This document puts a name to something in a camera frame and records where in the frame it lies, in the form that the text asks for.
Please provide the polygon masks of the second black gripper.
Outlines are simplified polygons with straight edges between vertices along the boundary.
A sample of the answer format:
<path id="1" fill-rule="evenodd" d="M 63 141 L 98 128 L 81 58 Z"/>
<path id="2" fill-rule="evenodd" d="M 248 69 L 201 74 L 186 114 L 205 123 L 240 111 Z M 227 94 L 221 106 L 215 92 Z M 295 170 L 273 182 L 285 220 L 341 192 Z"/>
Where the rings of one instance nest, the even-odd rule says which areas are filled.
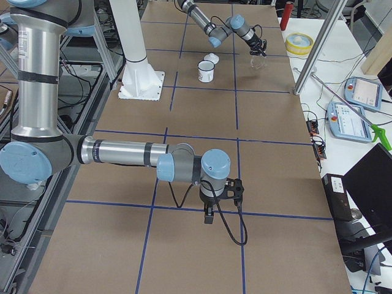
<path id="1" fill-rule="evenodd" d="M 202 191 L 199 193 L 200 199 L 204 203 L 204 224 L 213 224 L 214 221 L 214 211 L 213 207 L 218 201 L 216 195 L 208 196 Z"/>

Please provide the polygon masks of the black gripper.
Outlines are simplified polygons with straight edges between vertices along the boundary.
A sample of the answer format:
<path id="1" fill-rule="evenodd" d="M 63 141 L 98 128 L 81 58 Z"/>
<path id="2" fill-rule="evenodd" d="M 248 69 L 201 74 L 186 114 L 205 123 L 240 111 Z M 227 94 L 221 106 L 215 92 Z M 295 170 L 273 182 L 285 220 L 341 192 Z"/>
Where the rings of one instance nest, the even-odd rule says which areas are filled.
<path id="1" fill-rule="evenodd" d="M 252 56 L 257 56 L 260 53 L 261 56 L 266 56 L 267 40 L 260 39 L 258 37 L 252 38 L 247 41 L 250 48 L 249 54 Z"/>

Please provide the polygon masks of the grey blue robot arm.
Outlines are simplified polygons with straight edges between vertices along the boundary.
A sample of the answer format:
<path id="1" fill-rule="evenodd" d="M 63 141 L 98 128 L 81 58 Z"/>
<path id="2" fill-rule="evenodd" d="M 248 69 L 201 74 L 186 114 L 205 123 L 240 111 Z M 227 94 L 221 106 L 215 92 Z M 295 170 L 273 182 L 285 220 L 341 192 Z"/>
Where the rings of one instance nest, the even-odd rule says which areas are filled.
<path id="1" fill-rule="evenodd" d="M 242 15 L 237 14 L 228 17 L 225 21 L 219 18 L 222 25 L 218 26 L 212 21 L 214 17 L 208 18 L 193 1 L 175 2 L 178 4 L 179 9 L 188 14 L 203 30 L 208 36 L 209 43 L 214 48 L 221 46 L 224 40 L 232 34 L 236 34 L 249 46 L 250 55 L 266 56 L 267 40 L 262 39 L 262 35 L 258 36 L 255 30 L 260 25 L 250 26 Z"/>

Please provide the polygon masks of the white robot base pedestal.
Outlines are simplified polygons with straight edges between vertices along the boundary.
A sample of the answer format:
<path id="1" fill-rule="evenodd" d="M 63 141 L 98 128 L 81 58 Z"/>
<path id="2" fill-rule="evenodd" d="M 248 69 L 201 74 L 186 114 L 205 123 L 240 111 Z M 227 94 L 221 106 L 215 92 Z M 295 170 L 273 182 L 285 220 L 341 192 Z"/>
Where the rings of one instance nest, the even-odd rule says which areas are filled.
<path id="1" fill-rule="evenodd" d="M 148 61 L 137 2 L 113 0 L 110 6 L 126 60 L 118 97 L 158 101 L 165 73 L 155 71 Z"/>

